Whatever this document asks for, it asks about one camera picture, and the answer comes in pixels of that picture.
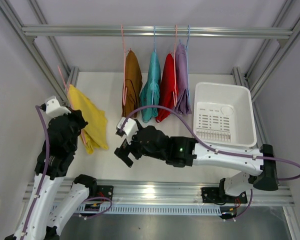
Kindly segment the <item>pink hanger of brown trousers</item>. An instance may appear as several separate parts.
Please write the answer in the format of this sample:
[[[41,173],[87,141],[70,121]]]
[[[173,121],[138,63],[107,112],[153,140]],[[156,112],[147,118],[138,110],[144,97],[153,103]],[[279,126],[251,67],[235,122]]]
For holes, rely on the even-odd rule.
[[[120,25],[121,31],[121,39],[122,39],[122,48],[123,48],[123,89],[122,89],[122,104],[123,106],[126,105],[127,102],[127,93],[128,93],[128,86],[126,85],[126,59],[127,59],[127,49],[125,43],[125,36],[124,36],[124,26]]]

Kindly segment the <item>pink hanger of yellow trousers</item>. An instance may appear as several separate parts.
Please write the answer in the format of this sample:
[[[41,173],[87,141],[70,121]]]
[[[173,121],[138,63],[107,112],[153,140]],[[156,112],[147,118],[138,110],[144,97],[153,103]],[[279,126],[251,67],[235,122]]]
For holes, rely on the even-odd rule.
[[[63,76],[63,72],[62,72],[62,70],[61,70],[61,68],[60,68],[59,65],[57,65],[57,69],[58,69],[58,73],[59,73],[59,75],[60,75],[60,77],[61,77],[63,86],[64,86],[64,88],[65,88],[65,92],[66,92],[67,99],[68,99],[68,101],[69,101],[69,103],[70,103],[70,106],[73,107],[71,98],[68,97],[69,88],[68,88],[68,85],[66,84],[65,78],[64,78],[64,76]],[[82,140],[82,142],[83,142],[83,145],[86,146],[86,144],[87,144],[87,143],[86,143],[86,138],[85,138],[85,135],[84,135],[84,133],[83,133],[82,130],[81,130],[81,132],[80,132],[80,137],[81,137],[81,140]]]

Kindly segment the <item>brown trousers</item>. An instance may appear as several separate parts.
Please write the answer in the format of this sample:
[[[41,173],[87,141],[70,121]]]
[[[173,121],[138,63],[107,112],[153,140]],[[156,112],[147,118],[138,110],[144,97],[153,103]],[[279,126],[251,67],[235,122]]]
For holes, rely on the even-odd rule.
[[[142,90],[142,73],[135,53],[130,50],[126,56],[124,81],[126,91],[125,105],[122,105],[122,117],[127,117],[140,106],[140,93]]]

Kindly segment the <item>yellow trousers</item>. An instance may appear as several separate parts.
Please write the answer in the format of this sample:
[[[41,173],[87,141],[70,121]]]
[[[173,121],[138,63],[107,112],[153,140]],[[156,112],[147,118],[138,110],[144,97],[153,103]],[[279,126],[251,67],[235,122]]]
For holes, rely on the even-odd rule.
[[[88,154],[95,149],[108,150],[107,123],[105,112],[98,109],[95,104],[72,84],[68,86],[67,97],[72,109],[80,110],[88,124],[81,131],[81,140]]]

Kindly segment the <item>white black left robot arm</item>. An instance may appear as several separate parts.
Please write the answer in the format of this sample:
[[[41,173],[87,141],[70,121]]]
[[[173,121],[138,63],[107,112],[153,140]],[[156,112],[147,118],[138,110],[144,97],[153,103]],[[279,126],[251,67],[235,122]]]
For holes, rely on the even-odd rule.
[[[87,125],[80,110],[68,109],[43,124],[45,142],[37,157],[34,185],[28,206],[8,240],[58,240],[69,219],[84,200],[97,197],[97,180],[80,174],[57,208],[52,209],[78,148],[78,137]]]

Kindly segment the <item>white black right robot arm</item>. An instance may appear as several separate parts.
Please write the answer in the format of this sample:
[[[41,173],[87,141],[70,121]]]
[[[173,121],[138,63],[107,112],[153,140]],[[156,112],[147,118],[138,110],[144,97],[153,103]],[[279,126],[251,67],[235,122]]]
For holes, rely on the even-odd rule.
[[[142,127],[138,120],[131,118],[119,121],[116,134],[124,141],[114,154],[129,168],[134,163],[129,155],[133,155],[137,160],[146,156],[176,168],[214,166],[239,172],[222,178],[218,187],[203,187],[204,203],[234,203],[248,190],[272,192],[279,188],[276,163],[270,159],[273,148],[267,144],[248,150],[217,149],[213,145],[202,145],[198,138],[167,136],[152,125]]]

